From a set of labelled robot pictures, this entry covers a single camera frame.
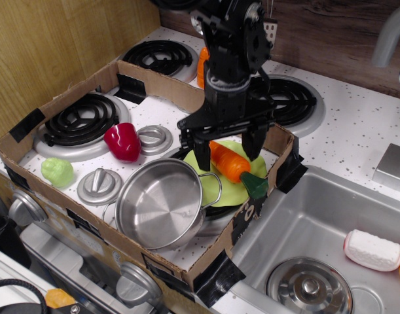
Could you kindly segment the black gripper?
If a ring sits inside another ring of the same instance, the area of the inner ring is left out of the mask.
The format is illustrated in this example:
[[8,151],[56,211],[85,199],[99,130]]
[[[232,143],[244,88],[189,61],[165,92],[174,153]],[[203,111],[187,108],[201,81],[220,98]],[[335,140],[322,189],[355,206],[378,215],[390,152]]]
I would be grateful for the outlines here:
[[250,161],[259,157],[274,125],[274,104],[251,96],[249,87],[222,91],[206,86],[203,105],[177,123],[181,146],[193,149],[201,170],[210,170],[209,142],[231,135],[242,136],[242,148]]

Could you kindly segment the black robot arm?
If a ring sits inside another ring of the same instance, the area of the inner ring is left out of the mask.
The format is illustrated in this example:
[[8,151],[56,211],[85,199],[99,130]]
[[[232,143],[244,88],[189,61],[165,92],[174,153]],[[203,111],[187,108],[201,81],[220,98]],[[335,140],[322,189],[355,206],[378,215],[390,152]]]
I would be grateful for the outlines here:
[[200,25],[209,60],[204,66],[204,103],[177,123],[182,147],[193,149],[200,169],[210,169],[209,142],[242,136],[247,157],[258,157],[274,124],[274,102],[249,94],[252,76],[266,89],[270,79],[262,66],[272,43],[264,30],[260,1],[155,1],[162,9],[189,13]]

